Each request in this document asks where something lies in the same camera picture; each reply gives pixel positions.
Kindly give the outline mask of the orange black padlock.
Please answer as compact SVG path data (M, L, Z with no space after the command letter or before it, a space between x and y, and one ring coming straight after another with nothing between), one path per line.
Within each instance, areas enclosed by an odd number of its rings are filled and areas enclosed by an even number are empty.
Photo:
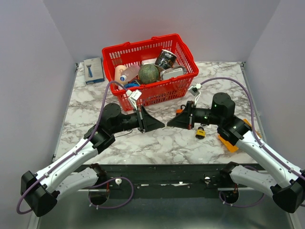
M184 105L181 105L179 109L176 110L176 115L179 115L184 110Z

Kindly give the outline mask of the yellow black padlock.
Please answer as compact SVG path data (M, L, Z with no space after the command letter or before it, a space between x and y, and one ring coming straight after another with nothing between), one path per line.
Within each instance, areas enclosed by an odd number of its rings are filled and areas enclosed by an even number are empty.
M198 127L195 137L198 139L204 139L206 137L206 133L203 127Z

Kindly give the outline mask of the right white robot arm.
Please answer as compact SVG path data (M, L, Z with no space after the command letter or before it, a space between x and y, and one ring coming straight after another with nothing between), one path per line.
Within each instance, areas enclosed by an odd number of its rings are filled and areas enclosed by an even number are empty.
M251 171L230 162L219 175L225 187L240 184L270 197L282 210L294 213L305 200L305 172L288 162L268 144L256 136L254 129L234 114L235 102L226 93L213 96L210 109L197 108L188 101L185 108L167 126L192 129L194 124L216 125L221 138L246 152L267 174Z

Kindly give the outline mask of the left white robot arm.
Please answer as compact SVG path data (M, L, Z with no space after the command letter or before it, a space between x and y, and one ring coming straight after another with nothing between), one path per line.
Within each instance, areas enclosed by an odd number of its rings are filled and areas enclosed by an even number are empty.
M41 217L55 207L64 193L88 186L102 188L106 177L94 168L74 176L71 173L114 143L115 133L135 128L143 133L164 126L164 123L148 114L144 107L131 114L122 114L118 104L107 104L97 123L70 151L47 167L22 175L21 199L26 201L37 217Z

